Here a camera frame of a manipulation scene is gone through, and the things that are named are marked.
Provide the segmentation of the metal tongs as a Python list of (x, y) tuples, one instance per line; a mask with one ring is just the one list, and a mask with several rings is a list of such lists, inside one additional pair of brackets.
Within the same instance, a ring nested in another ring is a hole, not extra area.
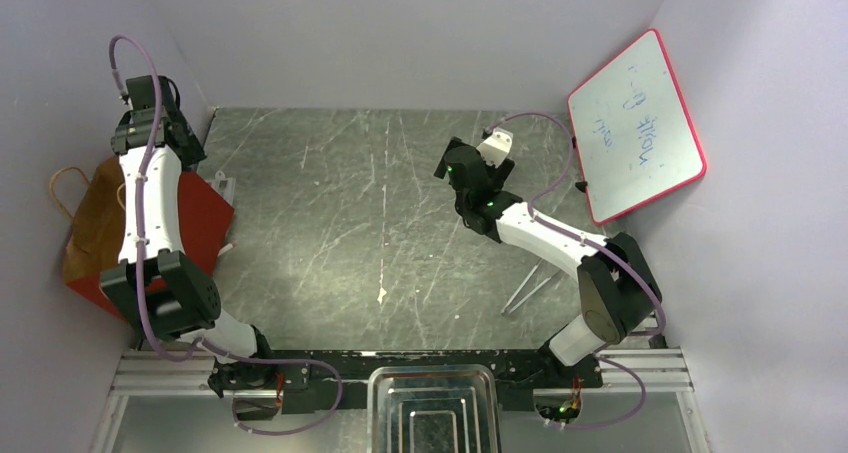
[(500, 314), (506, 316), (515, 313), (559, 275), (559, 269), (548, 262), (538, 260), (519, 281), (501, 308)]

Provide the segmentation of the red brown paper bag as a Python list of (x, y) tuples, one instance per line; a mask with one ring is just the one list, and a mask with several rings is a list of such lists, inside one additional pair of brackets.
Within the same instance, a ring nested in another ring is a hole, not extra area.
[[(55, 184), (66, 172), (75, 171), (87, 190), (74, 211), (61, 201)], [(119, 162), (111, 157), (92, 177), (76, 166), (56, 171), (48, 189), (52, 200), (71, 224), (71, 236), (62, 263), (63, 281), (70, 289), (116, 318), (119, 310), (100, 288), (100, 273), (118, 265), (123, 244), (125, 212)], [(201, 176), (193, 171), (180, 176), (178, 186), (179, 231), (185, 253), (208, 274), (214, 272), (235, 209)]]

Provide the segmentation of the metal baking tray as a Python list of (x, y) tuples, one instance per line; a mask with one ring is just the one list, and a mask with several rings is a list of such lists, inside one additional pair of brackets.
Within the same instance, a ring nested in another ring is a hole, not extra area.
[(382, 367), (367, 388), (369, 452), (499, 452), (495, 378), (481, 365)]

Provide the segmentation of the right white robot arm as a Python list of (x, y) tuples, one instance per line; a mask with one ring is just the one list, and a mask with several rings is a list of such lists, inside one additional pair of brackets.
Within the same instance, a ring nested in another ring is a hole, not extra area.
[(550, 338), (551, 353), (539, 362), (542, 379), (562, 387), (584, 357), (620, 343), (648, 316), (659, 315), (662, 296), (633, 237), (607, 238), (566, 225), (506, 191), (515, 166), (511, 146), (508, 133), (492, 133), (478, 146), (453, 137), (434, 175), (449, 181), (466, 228), (525, 250), (576, 280), (581, 313)]

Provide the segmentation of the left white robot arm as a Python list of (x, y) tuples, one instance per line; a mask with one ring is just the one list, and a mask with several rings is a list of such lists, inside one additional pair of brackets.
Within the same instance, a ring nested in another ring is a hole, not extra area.
[(237, 376), (264, 388), (277, 373), (266, 340), (224, 310), (214, 266), (193, 259), (184, 246), (179, 184), (205, 153), (179, 92), (170, 78), (148, 75), (128, 79), (122, 97), (130, 109), (112, 148), (125, 186), (125, 226), (117, 264), (102, 272), (100, 287), (149, 342), (183, 342), (221, 363), (238, 361)]

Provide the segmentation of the clear plastic package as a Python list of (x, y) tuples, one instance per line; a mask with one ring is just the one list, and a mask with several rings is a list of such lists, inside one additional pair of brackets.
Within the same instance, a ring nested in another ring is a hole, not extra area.
[(234, 205), (236, 179), (227, 176), (223, 171), (216, 171), (214, 176), (207, 181), (230, 206)]

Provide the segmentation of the red framed whiteboard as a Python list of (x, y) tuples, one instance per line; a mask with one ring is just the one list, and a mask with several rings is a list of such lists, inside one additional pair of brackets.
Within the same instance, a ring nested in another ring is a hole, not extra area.
[(590, 216), (604, 224), (702, 178), (707, 159), (651, 28), (567, 98)]

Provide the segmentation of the aluminium rail frame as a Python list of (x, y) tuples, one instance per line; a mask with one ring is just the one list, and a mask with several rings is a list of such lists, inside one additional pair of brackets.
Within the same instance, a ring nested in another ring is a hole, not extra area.
[[(576, 428), (535, 413), (503, 412), (505, 452), (709, 452), (712, 447), (678, 348), (613, 348), (587, 388)], [(363, 452), (366, 413), (341, 408), (296, 435), (251, 438), (226, 425), (229, 405), (209, 389), (213, 357), (170, 362), (125, 352), (95, 435), (96, 452)]]

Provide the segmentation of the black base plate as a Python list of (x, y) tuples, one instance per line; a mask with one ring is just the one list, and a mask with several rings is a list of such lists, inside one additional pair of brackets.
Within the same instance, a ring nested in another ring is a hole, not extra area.
[(496, 404), (506, 411), (531, 411), (534, 395), (543, 390), (599, 388), (603, 384), (596, 359), (587, 356), (565, 366), (546, 349), (377, 351), (274, 350), (280, 365), (215, 362), (208, 388), (218, 397), (240, 392), (266, 393), (282, 400), (285, 414), (305, 414), (337, 406), (363, 409), (369, 384), (381, 381), (401, 388), (471, 384), (493, 389)]

